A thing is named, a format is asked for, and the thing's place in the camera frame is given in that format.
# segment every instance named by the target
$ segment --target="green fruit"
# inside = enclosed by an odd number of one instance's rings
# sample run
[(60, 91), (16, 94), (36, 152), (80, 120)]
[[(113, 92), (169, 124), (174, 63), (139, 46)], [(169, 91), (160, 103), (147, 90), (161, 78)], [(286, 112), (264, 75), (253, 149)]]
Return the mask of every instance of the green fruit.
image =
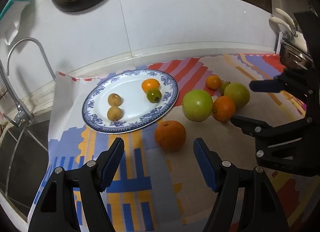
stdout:
[(237, 108), (244, 107), (250, 100), (248, 89), (240, 83), (229, 84), (224, 90), (224, 95), (230, 97)]
[(161, 92), (159, 89), (152, 88), (147, 92), (147, 99), (150, 103), (158, 103), (161, 99)]
[(212, 112), (213, 101), (204, 90), (192, 90), (182, 100), (182, 110), (191, 121), (204, 121)]
[(223, 82), (221, 84), (221, 87), (220, 87), (220, 94), (221, 95), (224, 95), (224, 90), (226, 89), (226, 87), (230, 84), (230, 82)]

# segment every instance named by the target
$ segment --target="blue floral pattern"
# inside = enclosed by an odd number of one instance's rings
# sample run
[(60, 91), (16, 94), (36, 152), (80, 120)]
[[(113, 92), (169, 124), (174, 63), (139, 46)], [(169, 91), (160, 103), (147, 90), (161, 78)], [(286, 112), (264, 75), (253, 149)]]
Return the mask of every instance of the blue floral pattern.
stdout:
[(102, 119), (99, 118), (96, 114), (90, 115), (90, 121), (91, 121), (93, 124), (98, 124), (98, 125), (102, 125), (102, 124), (103, 124)]
[(162, 97), (162, 101), (167, 101), (169, 99), (169, 97), (171, 96), (172, 93), (169, 92), (165, 92), (163, 97)]
[(125, 76), (137, 76), (139, 74), (140, 74), (140, 72), (137, 72), (137, 71), (134, 71), (134, 70), (128, 70), (128, 71), (124, 72)]
[(161, 76), (161, 81), (163, 82), (164, 85), (169, 85), (170, 84), (169, 76)]
[(110, 126), (122, 127), (127, 121), (124, 122), (111, 122)]
[[(98, 101), (102, 95), (107, 92), (108, 85), (114, 83), (124, 77), (138, 76), (138, 75), (148, 75), (156, 78), (163, 90), (162, 100), (157, 104), (156, 108), (150, 110), (150, 112), (136, 117), (134, 119), (126, 121), (116, 121), (110, 122), (104, 113), (99, 113), (99, 108), (97, 107)], [(124, 71), (115, 76), (109, 77), (102, 81), (98, 86), (93, 89), (88, 97), (86, 98), (83, 108), (82, 116), (87, 125), (98, 132), (103, 133), (126, 133), (133, 130), (140, 129), (146, 125), (151, 124), (160, 117), (162, 117), (175, 103), (178, 97), (178, 84), (175, 79), (165, 72), (153, 69), (135, 69)]]
[(90, 100), (88, 107), (93, 108), (93, 106), (94, 106), (94, 100)]
[(147, 113), (143, 116), (140, 116), (140, 121), (145, 122), (146, 120), (154, 117), (155, 115), (157, 115), (160, 111), (161, 111), (162, 106), (159, 106), (157, 108), (154, 108), (150, 111), (150, 113)]
[(100, 92), (101, 92), (102, 90), (104, 90), (104, 88), (105, 88), (104, 86), (97, 86), (97, 87), (93, 90), (92, 97), (100, 94)]
[(157, 76), (158, 74), (157, 74), (156, 72), (154, 72), (154, 71), (150, 71), (150, 72), (147, 73), (147, 75), (152, 76), (152, 77), (155, 77), (155, 76)]

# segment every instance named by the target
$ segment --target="green apple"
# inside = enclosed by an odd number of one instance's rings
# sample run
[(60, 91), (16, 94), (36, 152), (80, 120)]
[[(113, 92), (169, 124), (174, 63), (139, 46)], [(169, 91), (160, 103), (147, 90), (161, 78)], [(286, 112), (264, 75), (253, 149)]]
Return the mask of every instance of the green apple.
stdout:
[(192, 90), (182, 100), (182, 110), (191, 121), (204, 121), (212, 113), (213, 101), (208, 92)]
[(230, 82), (223, 82), (221, 84), (221, 87), (220, 87), (220, 94), (223, 95), (224, 94), (224, 90), (226, 89), (226, 87), (230, 84)]
[(229, 84), (224, 90), (224, 95), (230, 97), (237, 108), (244, 107), (250, 100), (248, 89), (240, 83)]

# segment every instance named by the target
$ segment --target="orange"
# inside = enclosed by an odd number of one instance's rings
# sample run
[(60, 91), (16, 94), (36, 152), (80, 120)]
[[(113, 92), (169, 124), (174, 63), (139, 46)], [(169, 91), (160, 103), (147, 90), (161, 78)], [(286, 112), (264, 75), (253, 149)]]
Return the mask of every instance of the orange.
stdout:
[(180, 149), (184, 145), (186, 138), (186, 129), (177, 121), (159, 123), (155, 130), (155, 140), (164, 150)]
[(208, 76), (205, 80), (205, 85), (212, 90), (218, 90), (221, 84), (222, 81), (217, 75)]
[(230, 120), (231, 116), (233, 116), (235, 112), (236, 105), (228, 96), (220, 96), (213, 102), (213, 117), (220, 122)]
[(147, 93), (150, 89), (159, 89), (160, 87), (160, 83), (158, 80), (154, 79), (154, 78), (149, 78), (145, 81), (142, 82), (142, 90)]

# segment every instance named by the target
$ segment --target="blue gripper pad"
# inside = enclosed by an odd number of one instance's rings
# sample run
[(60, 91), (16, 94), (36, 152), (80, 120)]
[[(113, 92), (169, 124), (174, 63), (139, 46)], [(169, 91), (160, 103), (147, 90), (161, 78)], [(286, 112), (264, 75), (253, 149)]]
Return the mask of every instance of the blue gripper pad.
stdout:
[(100, 191), (103, 192), (107, 187), (110, 187), (111, 182), (116, 174), (121, 158), (124, 153), (124, 141), (121, 138), (116, 138), (109, 150), (108, 160), (105, 166), (102, 166), (100, 177)]
[(207, 145), (204, 143), (202, 138), (197, 138), (194, 140), (193, 153), (195, 154), (195, 157), (197, 159), (198, 165), (201, 169), (203, 178), (207, 186), (211, 188), (214, 192), (217, 192), (219, 186), (216, 180), (216, 170), (213, 165), (219, 166), (221, 159), (218, 156), (217, 163), (212, 163), (210, 161), (210, 154), (215, 152), (212, 152), (208, 149)]
[(253, 92), (279, 93), (285, 89), (282, 82), (278, 80), (257, 80), (251, 81), (249, 84)]

